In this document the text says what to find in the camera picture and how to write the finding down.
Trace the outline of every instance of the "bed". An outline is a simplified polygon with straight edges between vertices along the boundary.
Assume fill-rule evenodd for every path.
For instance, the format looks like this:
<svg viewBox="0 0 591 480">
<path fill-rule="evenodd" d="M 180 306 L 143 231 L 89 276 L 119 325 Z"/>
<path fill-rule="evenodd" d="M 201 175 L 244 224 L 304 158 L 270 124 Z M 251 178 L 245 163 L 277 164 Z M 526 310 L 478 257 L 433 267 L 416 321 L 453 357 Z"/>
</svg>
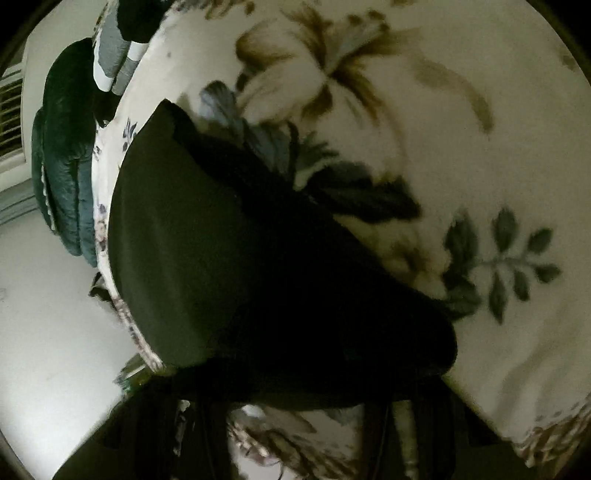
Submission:
<svg viewBox="0 0 591 480">
<path fill-rule="evenodd" d="M 166 362 L 119 294 L 108 232 L 126 152 L 168 99 L 269 169 L 296 139 L 293 189 L 453 319 L 448 385 L 528 466 L 575 450 L 591 420 L 591 90 L 540 14 L 178 0 L 144 50 L 97 130 L 92 190 L 98 266 L 150 368 Z"/>
</svg>

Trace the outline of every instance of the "air vent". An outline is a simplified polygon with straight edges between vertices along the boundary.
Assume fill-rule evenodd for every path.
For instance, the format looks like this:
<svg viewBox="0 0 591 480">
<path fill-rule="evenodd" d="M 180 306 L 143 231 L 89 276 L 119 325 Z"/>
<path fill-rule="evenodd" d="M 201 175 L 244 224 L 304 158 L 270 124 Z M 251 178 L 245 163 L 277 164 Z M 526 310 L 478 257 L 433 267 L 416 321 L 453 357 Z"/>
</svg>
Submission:
<svg viewBox="0 0 591 480">
<path fill-rule="evenodd" d="M 0 162 L 22 151 L 22 75 L 13 74 L 0 83 Z"/>
</svg>

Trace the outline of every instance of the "dark cloth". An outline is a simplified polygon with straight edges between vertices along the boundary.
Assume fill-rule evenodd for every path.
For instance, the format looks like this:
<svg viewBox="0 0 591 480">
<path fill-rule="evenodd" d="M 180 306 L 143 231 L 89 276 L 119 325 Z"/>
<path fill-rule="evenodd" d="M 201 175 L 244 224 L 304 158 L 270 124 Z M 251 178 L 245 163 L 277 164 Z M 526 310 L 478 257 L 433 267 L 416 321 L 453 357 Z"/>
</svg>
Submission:
<svg viewBox="0 0 591 480">
<path fill-rule="evenodd" d="M 121 168 L 109 260 L 166 364 L 231 359 L 218 367 L 220 389 L 271 390 L 279 407 L 296 391 L 389 396 L 455 359 L 433 301 L 255 155 L 200 135 L 167 100 Z"/>
<path fill-rule="evenodd" d="M 123 39 L 149 42 L 172 4 L 172 0 L 119 0 L 117 24 Z"/>
</svg>

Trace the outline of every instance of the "white wall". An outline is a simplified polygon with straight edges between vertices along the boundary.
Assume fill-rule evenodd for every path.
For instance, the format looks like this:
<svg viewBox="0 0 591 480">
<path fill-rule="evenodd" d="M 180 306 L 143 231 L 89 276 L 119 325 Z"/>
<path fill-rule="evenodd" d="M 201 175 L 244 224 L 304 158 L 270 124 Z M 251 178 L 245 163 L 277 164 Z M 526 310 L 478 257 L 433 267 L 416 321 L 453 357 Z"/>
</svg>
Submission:
<svg viewBox="0 0 591 480">
<path fill-rule="evenodd" d="M 47 73 L 58 55 L 77 40 L 91 37 L 106 0 L 62 0 L 29 36 L 25 49 L 25 80 L 21 119 L 27 164 L 0 175 L 0 191 L 31 176 L 31 131 L 43 101 Z"/>
<path fill-rule="evenodd" d="M 119 395 L 135 348 L 89 299 L 95 270 L 38 212 L 0 227 L 0 430 L 38 480 L 51 478 Z"/>
</svg>

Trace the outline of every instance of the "green velvet cushion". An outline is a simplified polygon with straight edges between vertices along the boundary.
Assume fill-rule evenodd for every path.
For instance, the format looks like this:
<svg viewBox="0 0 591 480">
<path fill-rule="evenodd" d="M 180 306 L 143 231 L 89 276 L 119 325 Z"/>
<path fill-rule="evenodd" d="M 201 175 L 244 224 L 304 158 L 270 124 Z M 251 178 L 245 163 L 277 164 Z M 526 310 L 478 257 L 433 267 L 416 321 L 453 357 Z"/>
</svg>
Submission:
<svg viewBox="0 0 591 480">
<path fill-rule="evenodd" d="M 38 178 L 39 161 L 44 165 L 47 188 L 53 199 L 54 221 L 66 249 L 83 255 L 96 266 L 92 209 L 91 165 L 95 140 L 92 114 L 93 49 L 89 38 L 68 46 L 47 75 L 43 95 L 43 119 L 39 117 L 35 148 Z"/>
<path fill-rule="evenodd" d="M 31 135 L 31 180 L 33 181 L 33 192 L 43 219 L 52 232 L 56 233 L 55 213 L 53 211 L 53 200 L 50 197 L 47 173 L 43 158 L 43 125 L 45 115 L 43 108 L 40 108 L 33 120 L 33 133 Z"/>
</svg>

